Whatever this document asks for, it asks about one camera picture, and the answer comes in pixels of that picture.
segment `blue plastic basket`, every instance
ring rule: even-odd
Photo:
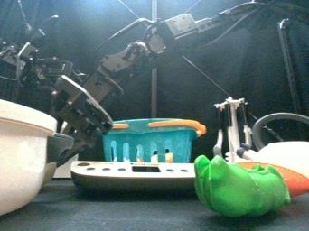
[[[181,119],[135,119],[113,123],[103,137],[105,161],[185,163],[191,158],[191,141],[204,134],[204,126]]]

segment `black table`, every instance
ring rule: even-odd
[[[0,217],[0,230],[309,230],[309,194],[260,217],[223,217],[194,192],[100,193],[52,180],[32,202]]]

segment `white mixing bowl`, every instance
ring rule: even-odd
[[[25,206],[42,186],[46,136],[56,120],[0,99],[0,215]]]

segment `metal pole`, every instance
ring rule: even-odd
[[[152,0],[152,20],[155,21],[157,16],[157,2]],[[151,118],[156,118],[156,69],[151,71]]]
[[[301,114],[301,103],[299,103],[299,97],[295,87],[295,77],[294,77],[294,71],[292,71],[292,64],[291,64],[291,57],[290,57],[290,47],[288,47],[288,39],[287,39],[287,30],[290,26],[290,20],[283,19],[278,23],[278,39],[279,39],[279,46],[282,51],[282,57],[284,62],[284,70],[286,70],[286,76],[287,76],[287,83],[290,88],[290,100],[292,105],[292,112],[295,114]],[[298,129],[298,135],[299,138],[303,139],[303,128],[302,125],[297,124]]]

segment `dark curtain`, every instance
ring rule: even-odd
[[[212,17],[216,13],[247,1],[200,1],[188,11],[195,20]],[[104,54],[121,51],[129,42],[141,38],[144,25],[125,36],[111,42],[93,57],[92,52],[101,42],[127,26],[137,17],[151,19],[151,0],[99,1],[99,0],[24,0],[24,11],[30,26],[38,27],[41,21],[58,15],[56,23],[46,24],[40,57],[56,56],[69,60],[74,68],[91,73]],[[157,17],[167,19],[183,14],[194,6],[195,0],[157,1]],[[307,3],[292,1],[297,8],[307,9]],[[21,23],[17,1],[1,1],[0,34],[5,41],[21,42]],[[199,121],[207,127],[207,133],[192,143],[192,158],[198,154],[212,156],[216,142],[216,110],[214,104],[222,103],[228,95],[244,98],[251,115],[262,117],[276,112],[294,112],[290,89],[278,39],[278,22],[286,15],[263,10],[244,20],[218,42],[198,51],[185,54],[196,68],[179,57],[157,67],[157,111],[156,117],[183,118]],[[309,72],[309,27],[305,22],[290,19],[287,30],[291,66],[294,70],[301,114],[309,116],[307,72]],[[9,83],[17,93],[0,80],[1,98],[14,99],[24,105],[48,111],[45,101],[48,92],[33,91]],[[124,95],[116,98],[105,108],[113,120],[148,118],[151,116],[151,72],[145,70],[121,84]],[[250,126],[255,122],[248,116]],[[294,125],[278,126],[284,139],[298,139]]]

